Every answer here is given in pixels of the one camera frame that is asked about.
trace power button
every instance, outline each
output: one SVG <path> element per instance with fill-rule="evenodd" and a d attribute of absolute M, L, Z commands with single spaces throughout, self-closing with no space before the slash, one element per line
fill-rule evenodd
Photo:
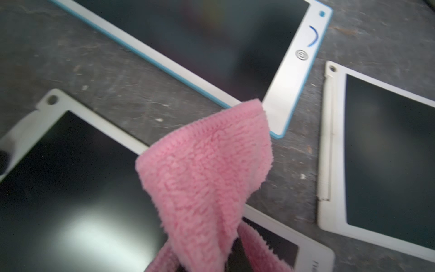
<path fill-rule="evenodd" d="M 298 50 L 296 51 L 296 56 L 298 57 L 298 59 L 300 60 L 307 60 L 308 59 L 308 54 L 307 52 L 303 51 L 303 50 Z"/>

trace blue curved logo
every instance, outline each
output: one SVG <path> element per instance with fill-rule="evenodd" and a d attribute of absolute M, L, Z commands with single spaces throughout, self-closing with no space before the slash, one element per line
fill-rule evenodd
<path fill-rule="evenodd" d="M 314 41 L 312 41 L 308 45 L 308 47 L 312 47 L 316 43 L 316 41 L 319 39 L 319 34 L 317 33 L 317 30 L 314 27 L 312 27 L 312 26 L 310 26 L 310 28 L 314 31 L 314 33 L 316 33 L 316 38 L 314 39 Z"/>

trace gray table surface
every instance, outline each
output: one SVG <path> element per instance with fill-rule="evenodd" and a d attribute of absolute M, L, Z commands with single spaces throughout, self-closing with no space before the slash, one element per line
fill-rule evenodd
<path fill-rule="evenodd" d="M 332 60 L 435 100 L 435 13 L 422 0 L 323 0 L 334 9 L 267 181 L 248 203 L 330 247 L 335 271 L 435 271 L 435 264 L 316 224 L 321 94 Z M 60 88 L 147 144 L 221 108 L 45 0 L 0 2 L 0 137 Z"/>

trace blue tablet border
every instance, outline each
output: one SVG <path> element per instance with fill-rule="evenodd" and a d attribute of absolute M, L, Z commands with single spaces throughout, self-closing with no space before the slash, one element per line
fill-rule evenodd
<path fill-rule="evenodd" d="M 198 86 L 196 86 L 195 84 L 191 83 L 190 81 L 188 81 L 187 79 L 185 79 L 184 77 L 181 77 L 180 75 L 178 75 L 177 73 L 173 72 L 171 69 L 163 66 L 162 64 L 156 62 L 155 60 L 153 60 L 152 58 L 150 58 L 149 56 L 147 56 L 146 54 L 138 51 L 137 49 L 133 48 L 132 46 L 130 46 L 129 44 L 127 44 L 126 42 L 124 42 L 123 40 L 119 39 L 118 37 L 113 36 L 112 34 L 110 34 L 109 32 L 107 32 L 106 30 L 102 29 L 101 27 L 99 27 L 98 25 L 92 23 L 91 21 L 89 21 L 88 19 L 86 19 L 85 17 L 81 16 L 80 14 L 76 13 L 75 11 L 71 10 L 70 8 L 68 8 L 67 6 L 63 5 L 62 3 L 57 2 L 56 0 L 49 0 L 50 2 L 52 2 L 53 4 L 59 6 L 60 8 L 62 8 L 63 10 L 67 11 L 68 13 L 74 15 L 75 17 L 79 18 L 80 20 L 86 22 L 87 24 L 89 24 L 90 26 L 92 26 L 93 28 L 95 28 L 96 30 L 98 30 L 101 33 L 104 33 L 106 36 L 108 36 L 110 39 L 116 41 L 117 43 L 121 44 L 122 46 L 128 48 L 128 50 L 134 52 L 135 54 L 141 56 L 143 59 L 145 59 L 146 61 L 148 61 L 149 63 L 153 64 L 154 66 L 158 67 L 159 69 L 165 71 L 167 74 L 173 76 L 174 78 L 178 79 L 179 81 L 183 82 L 184 84 L 186 84 L 187 86 L 191 87 L 192 89 L 194 89 L 195 91 L 199 92 L 201 95 L 207 97 L 208 99 L 212 100 L 213 102 L 217 103 L 218 105 L 224 107 L 224 108 L 231 108 L 230 105 L 228 105 L 227 103 L 217 99 L 216 97 L 214 97 L 213 95 L 211 95 L 210 93 L 204 91 L 203 89 L 199 88 Z M 282 134 L 276 134 L 272 131 L 270 131 L 270 135 L 275 138 L 275 139 L 281 139 L 284 137 L 285 133 L 287 132 L 288 129 L 288 125 L 290 124 L 290 120 L 291 117 L 293 116 L 294 110 L 298 104 L 299 98 L 301 96 L 301 93 L 304 89 L 305 83 L 307 82 L 308 79 L 308 75 L 310 74 L 311 68 L 313 67 L 313 63 L 314 60 L 316 59 L 317 56 L 317 52 L 319 51 L 319 48 L 322 44 L 323 41 L 323 37 L 325 36 L 325 33 L 327 31 L 327 27 L 331 21 L 332 15 L 333 15 L 333 10 L 326 6 L 325 4 L 321 3 L 322 5 L 324 5 L 325 7 L 327 7 L 328 9 L 331 10 L 331 15 L 328 18 L 328 21 L 326 23 L 326 30 L 323 32 L 322 37 L 320 37 L 318 43 L 319 46 L 317 47 L 316 52 L 314 53 L 313 57 L 311 58 L 311 63 L 308 69 L 308 72 L 305 75 L 305 79 L 304 79 L 304 83 L 301 85 L 301 88 L 298 92 L 298 96 L 296 97 L 296 104 L 293 107 L 293 109 L 291 109 L 291 113 L 289 114 L 288 118 L 287 118 L 287 122 L 285 124 L 284 127 L 284 132 Z"/>

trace drawing tablet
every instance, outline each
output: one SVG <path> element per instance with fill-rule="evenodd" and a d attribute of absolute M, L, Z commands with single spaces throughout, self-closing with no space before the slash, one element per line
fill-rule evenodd
<path fill-rule="evenodd" d="M 52 0 L 223 107 L 284 136 L 332 10 L 316 0 Z"/>
<path fill-rule="evenodd" d="M 326 63 L 318 223 L 435 262 L 435 102 Z"/>
<path fill-rule="evenodd" d="M 147 146 L 51 90 L 0 140 L 2 272 L 143 272 L 167 240 L 134 162 Z M 296 272 L 334 253 L 246 206 L 244 220 Z"/>

